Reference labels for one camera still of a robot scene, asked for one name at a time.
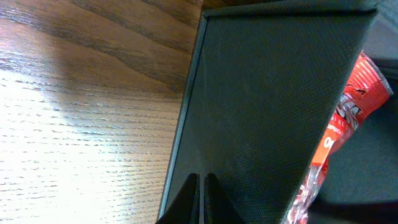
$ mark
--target fabric storage bin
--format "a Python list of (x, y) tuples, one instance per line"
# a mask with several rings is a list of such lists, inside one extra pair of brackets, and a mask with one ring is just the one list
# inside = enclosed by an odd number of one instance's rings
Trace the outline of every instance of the fabric storage bin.
[[(159, 217), (189, 174), (212, 173), (246, 223), (283, 222), (376, 14), (374, 1), (285, 1), (203, 12)], [(394, 74), (391, 68), (386, 75), (392, 86)], [(397, 194), (397, 110), (393, 97), (330, 158), (313, 210), (318, 220), (329, 215), (323, 209), (329, 203), (385, 202)], [(360, 158), (365, 166), (356, 164)], [(392, 173), (384, 173), (391, 175), (390, 188), (383, 195), (383, 183), (369, 179), (370, 200), (355, 177), (374, 176), (375, 166)], [(203, 223), (202, 192), (200, 203)]]

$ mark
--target wooden surface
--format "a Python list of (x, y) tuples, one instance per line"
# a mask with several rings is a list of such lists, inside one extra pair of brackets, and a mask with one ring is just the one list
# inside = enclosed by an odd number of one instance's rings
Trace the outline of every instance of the wooden surface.
[(0, 222), (154, 223), (201, 8), (0, 1)]

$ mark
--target red snack bag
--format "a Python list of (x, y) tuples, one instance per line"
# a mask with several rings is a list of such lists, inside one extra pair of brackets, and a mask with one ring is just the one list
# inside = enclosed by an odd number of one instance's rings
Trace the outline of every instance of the red snack bag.
[(387, 80), (363, 52), (359, 55), (339, 103), (319, 142), (285, 223), (307, 223), (308, 207), (326, 177), (327, 157), (337, 151), (366, 117), (393, 94)]

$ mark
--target gray fabric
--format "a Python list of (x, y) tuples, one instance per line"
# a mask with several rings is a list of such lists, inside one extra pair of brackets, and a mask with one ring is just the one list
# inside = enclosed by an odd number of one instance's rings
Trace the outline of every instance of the gray fabric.
[(379, 0), (378, 9), (364, 50), (379, 67), (398, 68), (398, 1)]
[(373, 15), (210, 17), (167, 206), (213, 172), (247, 223), (282, 221)]
[(358, 224), (358, 222), (343, 220), (340, 218), (322, 215), (322, 214), (310, 211), (308, 213), (308, 223), (307, 224)]

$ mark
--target snack wrapper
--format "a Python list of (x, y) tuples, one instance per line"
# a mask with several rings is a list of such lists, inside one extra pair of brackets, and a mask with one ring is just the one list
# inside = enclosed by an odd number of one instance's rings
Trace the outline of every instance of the snack wrapper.
[(307, 223), (307, 210), (326, 177), (327, 157), (337, 151), (363, 124), (366, 117), (383, 105), (392, 94), (386, 78), (371, 59), (361, 52), (287, 214), (286, 224)]

